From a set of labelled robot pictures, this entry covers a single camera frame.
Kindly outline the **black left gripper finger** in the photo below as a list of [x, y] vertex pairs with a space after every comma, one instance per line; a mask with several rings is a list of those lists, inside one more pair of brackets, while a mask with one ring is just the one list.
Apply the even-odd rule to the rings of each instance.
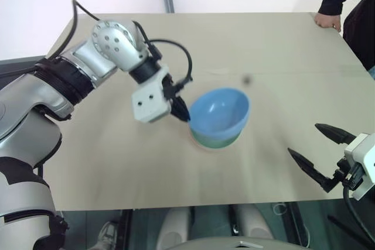
[[181, 121], [185, 120], [185, 102], [183, 99], [171, 100], [171, 114]]
[[181, 121], [190, 121], [190, 113], [181, 96], [175, 98], [175, 117]]

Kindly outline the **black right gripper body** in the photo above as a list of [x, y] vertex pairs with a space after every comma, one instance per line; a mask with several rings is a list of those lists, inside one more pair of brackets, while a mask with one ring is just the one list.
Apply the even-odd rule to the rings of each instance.
[[333, 178], [337, 182], [341, 182], [343, 187], [348, 189], [357, 189], [363, 183], [363, 176], [365, 175], [364, 168], [358, 162], [350, 164], [349, 161], [343, 157], [337, 162], [338, 169], [335, 170]]

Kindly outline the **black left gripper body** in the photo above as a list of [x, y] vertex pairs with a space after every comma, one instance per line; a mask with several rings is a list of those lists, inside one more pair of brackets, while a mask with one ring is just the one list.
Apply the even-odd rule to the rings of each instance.
[[171, 100], [177, 96], [181, 89], [184, 88], [184, 83], [174, 83], [172, 76], [167, 74], [162, 80], [163, 95], [166, 100]]

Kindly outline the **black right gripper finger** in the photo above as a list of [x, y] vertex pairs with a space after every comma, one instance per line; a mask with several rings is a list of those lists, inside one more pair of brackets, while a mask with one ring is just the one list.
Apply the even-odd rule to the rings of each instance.
[[297, 163], [299, 168], [304, 171], [310, 178], [316, 181], [325, 192], [330, 192], [334, 187], [342, 181], [342, 173], [335, 171], [332, 178], [324, 176], [314, 168], [314, 164], [300, 153], [288, 148], [288, 152]]
[[349, 145], [356, 139], [356, 135], [328, 124], [315, 124], [315, 128], [337, 144]]

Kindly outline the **bystander's bare hand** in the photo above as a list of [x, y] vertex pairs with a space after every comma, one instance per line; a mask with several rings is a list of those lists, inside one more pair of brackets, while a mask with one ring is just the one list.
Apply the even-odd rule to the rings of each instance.
[[325, 15], [317, 12], [314, 16], [314, 21], [321, 28], [334, 28], [337, 32], [341, 32], [340, 15]]

